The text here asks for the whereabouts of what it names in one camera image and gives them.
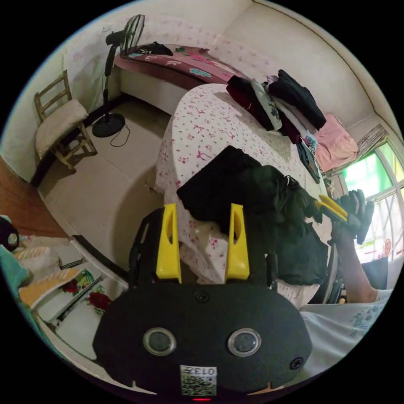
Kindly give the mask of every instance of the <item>white cushion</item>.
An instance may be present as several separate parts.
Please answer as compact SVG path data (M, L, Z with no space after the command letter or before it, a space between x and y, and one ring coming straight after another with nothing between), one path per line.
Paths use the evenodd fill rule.
M39 157L42 159L52 146L87 117L87 111L77 100L70 100L52 112L39 125L35 134L35 148Z

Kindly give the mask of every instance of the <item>curtain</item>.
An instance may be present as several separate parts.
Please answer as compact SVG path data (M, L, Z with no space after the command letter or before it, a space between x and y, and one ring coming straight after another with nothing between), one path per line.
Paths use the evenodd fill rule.
M358 151L356 153L356 158L354 161L345 163L339 167L333 168L326 172L328 177L331 177L335 174L339 174L341 171L344 171L351 164L359 161L366 157L370 152L372 152L376 147L380 146L385 139L387 138L388 133L386 129L382 125L375 126L370 132L368 132L359 142L358 142Z

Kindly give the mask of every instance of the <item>black stuffed toy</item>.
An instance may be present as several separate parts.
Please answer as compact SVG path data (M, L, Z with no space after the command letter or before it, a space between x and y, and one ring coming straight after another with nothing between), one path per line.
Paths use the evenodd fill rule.
M19 242L20 237L17 229L7 219L0 216L0 244L12 252L18 247Z

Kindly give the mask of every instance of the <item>white shirt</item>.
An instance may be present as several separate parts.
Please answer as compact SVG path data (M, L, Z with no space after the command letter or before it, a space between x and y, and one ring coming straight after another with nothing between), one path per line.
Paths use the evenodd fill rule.
M363 338L384 309L392 290L379 290L374 303L309 304L300 309L312 353L290 386L331 368Z

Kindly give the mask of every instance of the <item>teal cloth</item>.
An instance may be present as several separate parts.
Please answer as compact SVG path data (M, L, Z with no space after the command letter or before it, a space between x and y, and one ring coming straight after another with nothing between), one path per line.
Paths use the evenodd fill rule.
M50 348L50 350L52 350L59 358L67 361L67 359L55 348L48 337L42 332L29 307L21 301L18 289L28 278L28 271L23 268L14 255L10 251L7 251L2 245L0 245L0 267L3 270L3 276L13 296L13 299L23 314L25 320L32 327L42 342L48 348Z

